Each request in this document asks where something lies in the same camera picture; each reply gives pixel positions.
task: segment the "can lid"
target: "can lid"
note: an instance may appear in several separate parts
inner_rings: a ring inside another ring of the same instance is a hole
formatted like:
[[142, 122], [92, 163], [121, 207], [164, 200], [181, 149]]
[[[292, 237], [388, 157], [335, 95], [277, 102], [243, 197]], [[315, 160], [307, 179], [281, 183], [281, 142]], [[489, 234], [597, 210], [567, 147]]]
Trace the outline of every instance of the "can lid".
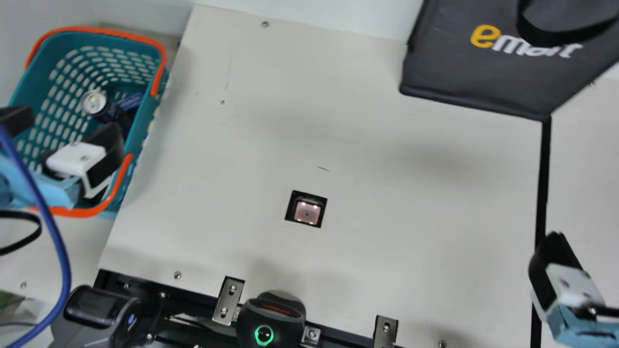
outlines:
[[89, 90], [84, 93], [82, 97], [82, 101], [80, 104], [82, 105], [82, 109], [84, 112], [90, 115], [94, 115], [96, 113], [101, 112], [105, 108], [105, 103], [108, 98], [105, 94], [97, 91], [97, 90]]

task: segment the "black cable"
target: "black cable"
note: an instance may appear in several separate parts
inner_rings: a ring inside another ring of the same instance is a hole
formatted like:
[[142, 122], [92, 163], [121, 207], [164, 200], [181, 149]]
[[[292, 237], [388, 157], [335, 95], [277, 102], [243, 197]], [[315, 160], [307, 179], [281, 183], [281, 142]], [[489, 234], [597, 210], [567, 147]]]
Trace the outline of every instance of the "black cable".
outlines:
[[22, 240], [19, 240], [11, 245], [4, 246], [0, 248], [0, 256], [4, 256], [12, 253], [13, 251], [17, 251], [26, 245], [35, 241], [41, 235], [41, 219], [35, 214], [29, 212], [21, 212], [21, 211], [0, 211], [0, 219], [15, 219], [15, 220], [26, 220], [33, 222], [37, 225], [37, 229], [31, 233], [29, 236], [25, 237]]
[[6, 323], [0, 323], [0, 328], [4, 326], [35, 326], [36, 323], [27, 323], [25, 321], [8, 321]]

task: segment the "plastic laundry basket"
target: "plastic laundry basket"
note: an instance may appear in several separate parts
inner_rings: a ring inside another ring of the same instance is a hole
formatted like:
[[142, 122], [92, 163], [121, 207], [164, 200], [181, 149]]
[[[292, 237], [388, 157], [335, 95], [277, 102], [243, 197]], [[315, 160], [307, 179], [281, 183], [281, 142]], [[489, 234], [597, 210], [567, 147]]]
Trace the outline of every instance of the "plastic laundry basket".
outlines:
[[36, 115], [35, 125], [14, 138], [35, 178], [43, 175], [42, 152], [79, 141], [101, 126], [81, 110], [86, 91], [101, 89], [115, 100], [144, 92], [112, 189], [97, 206], [53, 207], [54, 215], [91, 217], [118, 211], [165, 88], [166, 58], [164, 47], [155, 40], [90, 27], [54, 30], [34, 46], [11, 105], [28, 105]]

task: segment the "metal clamp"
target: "metal clamp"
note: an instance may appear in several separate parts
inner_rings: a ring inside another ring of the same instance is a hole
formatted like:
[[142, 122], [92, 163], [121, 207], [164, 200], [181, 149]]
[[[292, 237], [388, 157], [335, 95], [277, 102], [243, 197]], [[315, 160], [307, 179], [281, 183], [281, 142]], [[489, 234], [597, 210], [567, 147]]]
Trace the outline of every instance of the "metal clamp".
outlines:
[[319, 340], [320, 329], [312, 328], [311, 326], [305, 326], [305, 330], [303, 331], [303, 339], [301, 340], [301, 346], [306, 348], [317, 348]]
[[213, 313], [214, 322], [225, 326], [232, 324], [238, 302], [241, 300], [244, 284], [245, 281], [231, 277], [226, 277], [223, 280], [222, 289], [219, 290], [217, 306]]
[[374, 324], [374, 348], [394, 348], [397, 336], [397, 320], [376, 316]]

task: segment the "white board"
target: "white board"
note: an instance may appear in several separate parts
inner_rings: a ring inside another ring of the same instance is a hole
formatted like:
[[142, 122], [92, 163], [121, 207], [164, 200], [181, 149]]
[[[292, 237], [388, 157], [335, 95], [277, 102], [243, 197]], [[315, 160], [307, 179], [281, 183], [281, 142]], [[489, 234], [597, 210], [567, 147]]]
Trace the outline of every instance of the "white board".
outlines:
[[[100, 267], [238, 277], [364, 336], [396, 318], [404, 347], [527, 346], [540, 125], [401, 95], [404, 53], [196, 6]], [[284, 221], [294, 189], [322, 228]]]

